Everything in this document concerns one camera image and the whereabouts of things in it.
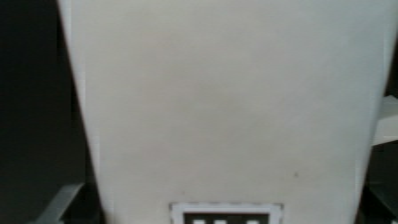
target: white panel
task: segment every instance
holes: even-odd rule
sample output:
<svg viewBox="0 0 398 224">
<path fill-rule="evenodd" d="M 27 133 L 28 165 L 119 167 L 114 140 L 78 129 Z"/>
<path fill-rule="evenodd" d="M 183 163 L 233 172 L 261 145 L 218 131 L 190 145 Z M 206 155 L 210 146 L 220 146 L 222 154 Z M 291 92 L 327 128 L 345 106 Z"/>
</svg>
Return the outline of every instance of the white panel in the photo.
<svg viewBox="0 0 398 224">
<path fill-rule="evenodd" d="M 252 202 L 282 224 L 352 224 L 398 1 L 66 2 L 108 223 Z"/>
</svg>

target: black background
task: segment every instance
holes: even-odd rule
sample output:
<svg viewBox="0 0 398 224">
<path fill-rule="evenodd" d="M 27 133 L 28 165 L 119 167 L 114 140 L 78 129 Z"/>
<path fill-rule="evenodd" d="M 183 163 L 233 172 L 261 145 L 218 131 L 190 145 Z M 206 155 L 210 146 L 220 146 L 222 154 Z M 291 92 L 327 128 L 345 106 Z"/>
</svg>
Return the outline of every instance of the black background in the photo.
<svg viewBox="0 0 398 224">
<path fill-rule="evenodd" d="M 85 180 L 85 138 L 57 3 L 0 0 L 0 223 L 34 221 Z"/>
</svg>

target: dark background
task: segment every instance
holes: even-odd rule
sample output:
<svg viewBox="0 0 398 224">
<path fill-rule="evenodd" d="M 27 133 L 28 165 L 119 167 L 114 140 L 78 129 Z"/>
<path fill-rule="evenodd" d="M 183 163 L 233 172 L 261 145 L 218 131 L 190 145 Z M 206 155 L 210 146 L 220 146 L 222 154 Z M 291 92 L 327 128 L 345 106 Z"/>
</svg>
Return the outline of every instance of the dark background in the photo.
<svg viewBox="0 0 398 224">
<path fill-rule="evenodd" d="M 85 181 L 57 4 L 0 0 L 0 223 L 34 221 L 62 185 Z"/>
</svg>

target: white surface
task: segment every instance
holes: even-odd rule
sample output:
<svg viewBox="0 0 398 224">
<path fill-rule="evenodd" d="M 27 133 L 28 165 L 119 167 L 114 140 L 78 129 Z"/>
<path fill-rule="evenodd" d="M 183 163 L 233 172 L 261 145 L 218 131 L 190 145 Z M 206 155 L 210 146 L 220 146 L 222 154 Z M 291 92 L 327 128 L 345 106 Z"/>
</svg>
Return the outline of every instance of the white surface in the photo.
<svg viewBox="0 0 398 224">
<path fill-rule="evenodd" d="M 352 224 L 396 0 L 62 1 L 110 224 L 172 202 Z"/>
<path fill-rule="evenodd" d="M 273 204 L 174 203 L 170 209 L 172 224 L 185 224 L 185 213 L 266 214 L 268 224 L 282 220 L 282 207 Z"/>
<path fill-rule="evenodd" d="M 377 124 L 375 145 L 398 140 L 398 99 L 389 96 L 382 101 Z"/>
</svg>

